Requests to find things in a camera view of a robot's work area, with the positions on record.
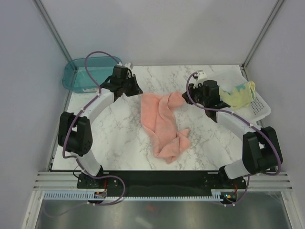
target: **white table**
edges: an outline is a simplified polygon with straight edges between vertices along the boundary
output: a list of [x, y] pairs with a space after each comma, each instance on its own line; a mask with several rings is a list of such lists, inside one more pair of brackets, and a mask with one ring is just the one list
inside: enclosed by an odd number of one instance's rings
[[[135, 66], [133, 73], [144, 92], [168, 94], [177, 90], [184, 93], [186, 79], [196, 70], [210, 75], [229, 69], [240, 72], [238, 65], [196, 65]], [[93, 96], [92, 93], [73, 93], [68, 112], [78, 112]], [[179, 129], [190, 127], [192, 146], [168, 165], [163, 159], [154, 158], [150, 140], [142, 129], [141, 96], [122, 96], [91, 126], [92, 150], [97, 161], [106, 170], [209, 170], [241, 158], [241, 140], [213, 122], [203, 110], [185, 103], [174, 114]], [[58, 146], [52, 169], [74, 170], [76, 166], [75, 159], [62, 158], [62, 147]]]

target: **teal plastic bin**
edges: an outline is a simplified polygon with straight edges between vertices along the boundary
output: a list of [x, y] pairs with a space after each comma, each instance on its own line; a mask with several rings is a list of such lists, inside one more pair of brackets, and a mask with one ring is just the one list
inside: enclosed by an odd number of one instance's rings
[[[65, 88], [76, 93], [97, 91], [97, 87], [86, 73], [84, 65], [85, 58], [73, 60], [66, 65], [62, 79], [62, 85]], [[109, 56], [92, 57], [88, 59], [87, 65], [92, 77], [102, 84], [108, 76], [112, 75], [113, 67], [117, 65], [117, 62]]]

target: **yellow cloth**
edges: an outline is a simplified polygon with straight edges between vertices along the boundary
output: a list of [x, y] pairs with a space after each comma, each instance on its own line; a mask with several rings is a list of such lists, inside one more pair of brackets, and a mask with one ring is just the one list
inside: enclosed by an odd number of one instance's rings
[[234, 110], [243, 106], [248, 106], [255, 99], [255, 83], [245, 82], [236, 86], [231, 92], [226, 92], [219, 88], [221, 99]]

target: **pink cloth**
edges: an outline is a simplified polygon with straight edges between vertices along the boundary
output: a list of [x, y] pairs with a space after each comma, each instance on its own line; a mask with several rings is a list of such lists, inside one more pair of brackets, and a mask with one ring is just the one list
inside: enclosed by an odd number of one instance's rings
[[151, 139], [153, 155], [164, 158], [169, 164], [190, 147], [187, 138], [190, 131], [178, 131], [173, 111], [182, 106], [184, 99], [180, 92], [168, 95], [144, 93], [141, 102], [141, 123]]

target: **white laundry basket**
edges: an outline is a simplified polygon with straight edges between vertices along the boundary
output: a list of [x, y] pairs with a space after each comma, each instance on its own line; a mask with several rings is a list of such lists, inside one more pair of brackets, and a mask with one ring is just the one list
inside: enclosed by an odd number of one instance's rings
[[[208, 79], [217, 81], [217, 84], [228, 92], [247, 81], [240, 71], [234, 69], [208, 75]], [[255, 95], [256, 98], [248, 107], [242, 107], [234, 111], [251, 123], [257, 122], [271, 113], [271, 108], [258, 92], [255, 92]]]

